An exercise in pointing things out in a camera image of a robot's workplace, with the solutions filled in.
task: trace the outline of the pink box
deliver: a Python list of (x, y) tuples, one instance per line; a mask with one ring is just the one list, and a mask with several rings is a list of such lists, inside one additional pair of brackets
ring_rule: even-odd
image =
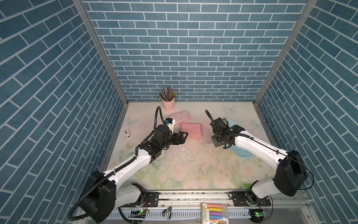
[(201, 124), (181, 123), (180, 131), (187, 132), (188, 138), (201, 138), (203, 135)]

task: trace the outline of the pink pencil cup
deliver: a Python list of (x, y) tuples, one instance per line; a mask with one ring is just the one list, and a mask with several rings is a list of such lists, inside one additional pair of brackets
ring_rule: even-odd
[(172, 101), (169, 101), (169, 102), (162, 100), (164, 110), (166, 110), (166, 111), (174, 110), (174, 101), (175, 101), (175, 99), (173, 99)]

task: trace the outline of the mounting plate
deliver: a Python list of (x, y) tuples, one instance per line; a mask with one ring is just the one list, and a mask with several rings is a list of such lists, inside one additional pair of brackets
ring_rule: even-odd
[[(233, 191), (230, 192), (230, 196), (233, 197), (232, 201), (234, 202), (235, 207), (243, 207), (243, 206), (250, 206), (250, 204), (246, 201), (246, 192), (245, 191)], [(269, 197), (262, 198), (260, 202), (261, 207), (269, 207), (271, 206), (271, 201)]]
[(216, 140), (216, 136), (215, 136), (215, 135), (211, 136), (211, 139), (213, 140), (213, 143), (214, 143), (215, 147), (219, 147), (219, 146), (222, 146), (222, 145), (225, 144), (225, 142), (223, 142), (223, 141), (218, 142), (218, 141)]
[[(158, 207), (158, 200), (159, 200), (159, 192), (146, 192), (145, 194), (145, 199), (144, 199), (144, 203), (149, 208), (152, 207)], [(136, 203), (130, 203), (130, 204), (126, 204), (121, 206), (121, 208), (135, 208), (136, 207)]]

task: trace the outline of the pink pencil case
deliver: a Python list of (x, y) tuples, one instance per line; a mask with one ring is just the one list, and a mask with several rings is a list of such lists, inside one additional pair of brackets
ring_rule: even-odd
[(180, 131), (187, 132), (188, 138), (201, 138), (203, 135), (201, 124), (182, 123)]
[(172, 114), (168, 116), (171, 119), (175, 120), (175, 124), (180, 124), (181, 122), (186, 122), (190, 120), (189, 111), (183, 110), (178, 113)]

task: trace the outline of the blue brick wallpaper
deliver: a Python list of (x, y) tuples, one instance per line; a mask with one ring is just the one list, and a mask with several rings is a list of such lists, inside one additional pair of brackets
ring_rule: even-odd
[(71, 0), (0, 1), (0, 223), (67, 223), (122, 107)]
[(130, 101), (253, 101), (306, 0), (84, 2)]
[(327, 224), (358, 223), (357, 11), (356, 0), (319, 0), (259, 102), (277, 145), (313, 172), (306, 194)]

